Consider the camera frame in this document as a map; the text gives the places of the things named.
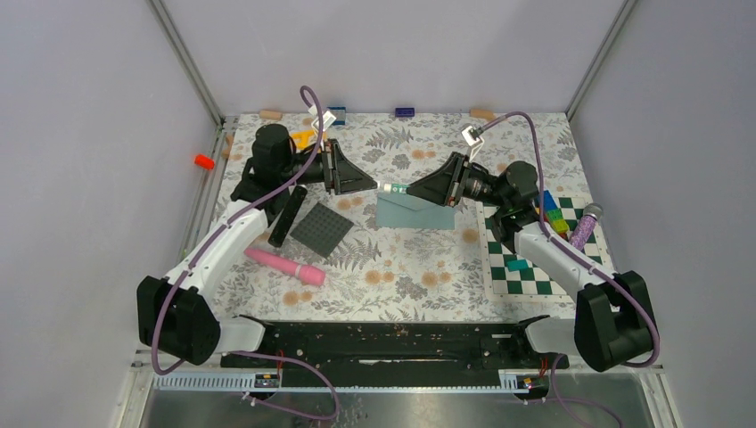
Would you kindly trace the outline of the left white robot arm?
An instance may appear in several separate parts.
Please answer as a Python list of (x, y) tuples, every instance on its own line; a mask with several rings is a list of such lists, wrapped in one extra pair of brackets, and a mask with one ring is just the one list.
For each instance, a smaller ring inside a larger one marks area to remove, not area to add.
[(277, 345), (263, 323), (216, 316), (210, 308), (215, 291), (243, 251), (282, 219), (293, 202), (291, 187), (323, 184), (341, 195), (377, 186), (335, 139), (297, 151), (285, 126), (267, 124), (255, 132), (251, 149), (242, 179), (207, 235), (166, 275), (147, 276), (137, 286), (138, 338), (153, 353), (198, 366), (215, 353), (241, 351), (254, 366), (271, 363)]

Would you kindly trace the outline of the green white glue stick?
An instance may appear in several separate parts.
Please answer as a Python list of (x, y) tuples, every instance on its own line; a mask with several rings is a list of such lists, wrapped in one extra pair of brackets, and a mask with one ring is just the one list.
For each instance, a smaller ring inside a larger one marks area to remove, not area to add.
[(408, 189), (407, 185), (395, 184), (395, 183), (382, 183), (377, 187), (377, 191), (380, 193), (406, 193)]

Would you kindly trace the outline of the light blue envelope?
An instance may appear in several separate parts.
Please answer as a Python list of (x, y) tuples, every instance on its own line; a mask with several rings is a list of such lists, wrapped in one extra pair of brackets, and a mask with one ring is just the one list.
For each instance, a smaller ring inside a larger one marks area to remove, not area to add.
[(378, 227), (454, 230), (455, 209), (404, 193), (378, 193), (375, 221)]

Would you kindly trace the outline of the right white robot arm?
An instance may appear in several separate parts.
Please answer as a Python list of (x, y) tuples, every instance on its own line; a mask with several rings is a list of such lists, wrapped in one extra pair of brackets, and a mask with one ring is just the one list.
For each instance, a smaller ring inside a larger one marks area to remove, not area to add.
[(573, 300), (572, 320), (549, 316), (521, 322), (511, 353), (520, 366), (533, 367), (546, 354), (580, 357), (597, 372), (615, 366), (646, 367), (661, 351), (661, 338), (644, 278), (616, 273), (565, 241), (545, 220), (538, 169), (518, 160), (491, 175), (454, 152), (430, 175), (409, 185), (407, 194), (439, 206), (463, 199), (496, 206), (490, 217), (494, 238), (510, 252), (534, 263)]

